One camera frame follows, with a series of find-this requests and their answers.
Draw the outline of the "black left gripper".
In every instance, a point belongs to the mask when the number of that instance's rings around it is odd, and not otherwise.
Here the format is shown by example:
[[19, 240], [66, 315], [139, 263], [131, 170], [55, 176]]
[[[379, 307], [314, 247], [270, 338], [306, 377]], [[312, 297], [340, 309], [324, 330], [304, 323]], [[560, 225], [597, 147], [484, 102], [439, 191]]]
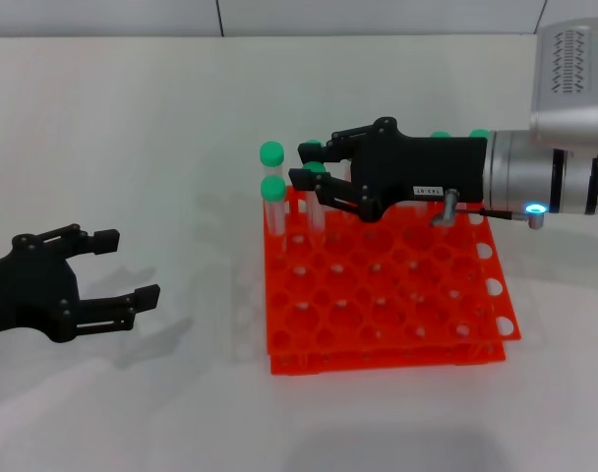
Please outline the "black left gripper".
[[0, 332], [31, 328], [57, 343], [78, 336], [126, 331], [138, 313], [156, 308], [157, 284], [107, 298], [80, 300], [77, 278], [67, 259], [118, 249], [116, 229], [89, 234], [77, 223], [12, 239], [0, 259]]

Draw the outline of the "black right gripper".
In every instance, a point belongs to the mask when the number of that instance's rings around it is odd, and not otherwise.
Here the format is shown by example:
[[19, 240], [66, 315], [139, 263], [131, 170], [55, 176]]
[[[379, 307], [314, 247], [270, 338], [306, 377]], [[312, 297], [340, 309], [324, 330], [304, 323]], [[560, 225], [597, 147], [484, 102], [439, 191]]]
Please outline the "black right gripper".
[[467, 204], [483, 201], [485, 138], [409, 137], [396, 121], [337, 131], [324, 144], [298, 147], [303, 162], [351, 161], [351, 182], [328, 172], [290, 169], [295, 190], [313, 192], [322, 206], [348, 212], [364, 222], [379, 221], [400, 202], [439, 202], [447, 191]]

